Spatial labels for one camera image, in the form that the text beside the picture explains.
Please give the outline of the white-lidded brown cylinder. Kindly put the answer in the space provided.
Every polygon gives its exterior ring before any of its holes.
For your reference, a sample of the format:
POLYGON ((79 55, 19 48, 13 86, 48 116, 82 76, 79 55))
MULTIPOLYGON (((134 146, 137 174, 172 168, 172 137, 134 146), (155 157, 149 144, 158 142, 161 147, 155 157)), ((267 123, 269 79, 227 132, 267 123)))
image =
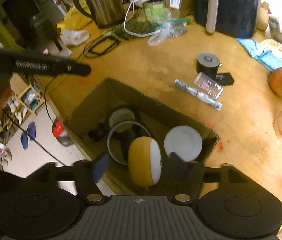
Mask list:
POLYGON ((178 155, 183 161, 194 161, 202 151, 201 135, 190 126, 176 126, 169 130, 164 139, 164 149, 168 156, 178 155))

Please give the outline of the beige oval pouch with carabiner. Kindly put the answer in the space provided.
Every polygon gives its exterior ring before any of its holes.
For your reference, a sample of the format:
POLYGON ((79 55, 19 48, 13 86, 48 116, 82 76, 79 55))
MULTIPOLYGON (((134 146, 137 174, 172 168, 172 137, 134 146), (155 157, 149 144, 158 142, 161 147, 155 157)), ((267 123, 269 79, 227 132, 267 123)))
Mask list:
POLYGON ((156 185, 162 174, 162 158, 158 143, 151 137, 139 137, 128 149, 128 171, 139 187, 156 185))

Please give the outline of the black electrical tape roll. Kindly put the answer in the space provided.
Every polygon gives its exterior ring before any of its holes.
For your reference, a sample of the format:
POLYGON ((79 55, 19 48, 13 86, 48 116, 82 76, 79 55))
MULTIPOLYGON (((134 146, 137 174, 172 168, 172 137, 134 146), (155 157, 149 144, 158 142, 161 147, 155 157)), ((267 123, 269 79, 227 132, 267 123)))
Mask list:
POLYGON ((140 113, 135 106, 119 105, 113 108, 105 118, 105 129, 107 132, 109 132, 116 124, 126 120, 141 122, 140 113))

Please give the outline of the marbled grey stick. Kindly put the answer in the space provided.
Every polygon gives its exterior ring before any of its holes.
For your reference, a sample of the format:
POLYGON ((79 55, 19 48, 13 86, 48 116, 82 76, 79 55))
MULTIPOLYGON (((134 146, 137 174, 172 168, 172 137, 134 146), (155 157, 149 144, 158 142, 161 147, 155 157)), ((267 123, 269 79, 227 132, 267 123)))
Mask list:
POLYGON ((185 82, 179 79, 176 79, 174 81, 174 85, 177 88, 189 93, 193 97, 198 98, 199 100, 206 103, 207 105, 213 107, 217 111, 220 111, 223 106, 221 102, 213 99, 212 97, 208 96, 206 93, 201 92, 198 89, 195 89, 194 87, 187 85, 185 82))

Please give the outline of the clear plastic case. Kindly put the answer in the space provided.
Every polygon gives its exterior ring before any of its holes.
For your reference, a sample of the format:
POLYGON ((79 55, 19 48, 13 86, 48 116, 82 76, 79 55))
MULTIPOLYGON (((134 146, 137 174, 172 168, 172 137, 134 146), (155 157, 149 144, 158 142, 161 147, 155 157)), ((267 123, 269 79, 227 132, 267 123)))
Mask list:
POLYGON ((195 78, 194 85, 215 100, 217 100, 223 92, 223 87, 219 83, 202 72, 195 78))

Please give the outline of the black rectangular box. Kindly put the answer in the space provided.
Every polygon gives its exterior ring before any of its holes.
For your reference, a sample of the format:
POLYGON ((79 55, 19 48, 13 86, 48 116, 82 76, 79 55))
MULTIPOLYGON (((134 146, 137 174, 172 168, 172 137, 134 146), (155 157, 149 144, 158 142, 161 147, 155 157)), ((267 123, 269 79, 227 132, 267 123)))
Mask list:
POLYGON ((230 73, 218 73, 215 74, 213 79, 221 86, 232 86, 234 85, 234 79, 230 73))

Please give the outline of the grey-topped black cylinder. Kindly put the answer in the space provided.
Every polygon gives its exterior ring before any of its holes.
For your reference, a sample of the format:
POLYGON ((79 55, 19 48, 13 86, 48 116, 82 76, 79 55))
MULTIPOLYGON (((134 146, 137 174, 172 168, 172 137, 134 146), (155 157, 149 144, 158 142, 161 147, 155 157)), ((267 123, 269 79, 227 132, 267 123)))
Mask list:
POLYGON ((196 57, 196 61, 196 71, 198 74, 217 74, 219 66, 221 66, 220 59, 212 53, 199 53, 196 57))

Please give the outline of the black square lens adapter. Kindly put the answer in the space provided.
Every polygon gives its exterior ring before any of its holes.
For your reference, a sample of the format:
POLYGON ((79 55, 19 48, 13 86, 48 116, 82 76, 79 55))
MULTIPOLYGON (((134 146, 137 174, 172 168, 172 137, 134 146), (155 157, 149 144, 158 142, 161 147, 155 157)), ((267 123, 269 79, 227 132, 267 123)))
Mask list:
POLYGON ((125 161, 128 161, 128 150, 131 143, 136 139, 133 129, 125 130, 121 133, 121 150, 125 161))

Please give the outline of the blue slippers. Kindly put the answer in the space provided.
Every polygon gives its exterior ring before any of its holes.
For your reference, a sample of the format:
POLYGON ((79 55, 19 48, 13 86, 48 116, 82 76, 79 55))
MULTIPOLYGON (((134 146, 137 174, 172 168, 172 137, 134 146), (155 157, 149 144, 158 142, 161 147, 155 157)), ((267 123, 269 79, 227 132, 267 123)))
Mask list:
POLYGON ((36 124, 35 122, 29 123, 27 129, 21 134, 20 142, 24 150, 29 147, 29 141, 36 139, 36 124))

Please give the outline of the yellow plastic bag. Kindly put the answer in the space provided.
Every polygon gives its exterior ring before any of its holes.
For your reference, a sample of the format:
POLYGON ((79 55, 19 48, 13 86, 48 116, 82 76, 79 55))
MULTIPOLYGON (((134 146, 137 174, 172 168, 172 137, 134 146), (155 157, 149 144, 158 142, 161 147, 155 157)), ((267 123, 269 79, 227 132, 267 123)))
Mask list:
POLYGON ((69 30, 82 30, 92 21, 91 18, 83 15, 78 11, 78 9, 73 5, 71 9, 66 13, 63 21, 56 24, 56 28, 60 30, 61 34, 64 29, 69 30))

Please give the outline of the red-orange apple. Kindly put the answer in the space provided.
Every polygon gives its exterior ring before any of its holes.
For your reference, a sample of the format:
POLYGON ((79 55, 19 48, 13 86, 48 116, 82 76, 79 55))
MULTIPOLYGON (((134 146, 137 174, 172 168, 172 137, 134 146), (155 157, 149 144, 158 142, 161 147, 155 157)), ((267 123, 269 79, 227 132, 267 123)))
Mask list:
POLYGON ((268 84, 274 94, 282 97, 282 68, 276 69, 269 75, 268 84))

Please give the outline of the clear plastic bag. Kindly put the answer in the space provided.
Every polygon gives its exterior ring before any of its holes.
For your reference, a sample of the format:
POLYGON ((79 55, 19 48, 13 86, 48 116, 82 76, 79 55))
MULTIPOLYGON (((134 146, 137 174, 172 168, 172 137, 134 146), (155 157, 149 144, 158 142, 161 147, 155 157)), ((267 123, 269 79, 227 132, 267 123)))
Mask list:
POLYGON ((187 24, 193 20, 189 18, 172 18, 163 22, 158 32, 148 40, 149 46, 157 46, 169 38, 176 38, 188 32, 187 24))

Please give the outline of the blue wet wipes pack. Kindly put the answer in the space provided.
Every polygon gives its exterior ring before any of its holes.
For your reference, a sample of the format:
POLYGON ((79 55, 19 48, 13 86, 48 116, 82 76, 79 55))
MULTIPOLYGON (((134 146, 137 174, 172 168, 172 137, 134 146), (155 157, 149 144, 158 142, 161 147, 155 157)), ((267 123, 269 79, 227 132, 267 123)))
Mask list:
POLYGON ((267 49, 254 39, 236 38, 249 53, 251 58, 259 59, 267 53, 267 49))

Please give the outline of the yellow wet wipes pack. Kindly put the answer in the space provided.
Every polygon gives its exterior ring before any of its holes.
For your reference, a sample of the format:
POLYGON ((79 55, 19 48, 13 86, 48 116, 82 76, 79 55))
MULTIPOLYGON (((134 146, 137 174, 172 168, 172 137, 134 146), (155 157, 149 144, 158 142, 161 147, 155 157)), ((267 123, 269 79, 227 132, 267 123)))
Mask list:
POLYGON ((274 56, 282 60, 282 44, 273 39, 266 39, 260 42, 266 49, 272 52, 274 56))

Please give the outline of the black air fryer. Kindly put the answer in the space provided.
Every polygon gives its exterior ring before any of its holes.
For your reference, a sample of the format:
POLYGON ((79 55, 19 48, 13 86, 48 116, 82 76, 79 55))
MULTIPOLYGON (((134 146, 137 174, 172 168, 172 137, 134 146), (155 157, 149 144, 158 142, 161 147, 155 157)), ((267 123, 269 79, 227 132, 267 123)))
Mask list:
POLYGON ((194 17, 212 34, 250 38, 257 31, 260 0, 194 0, 194 17))

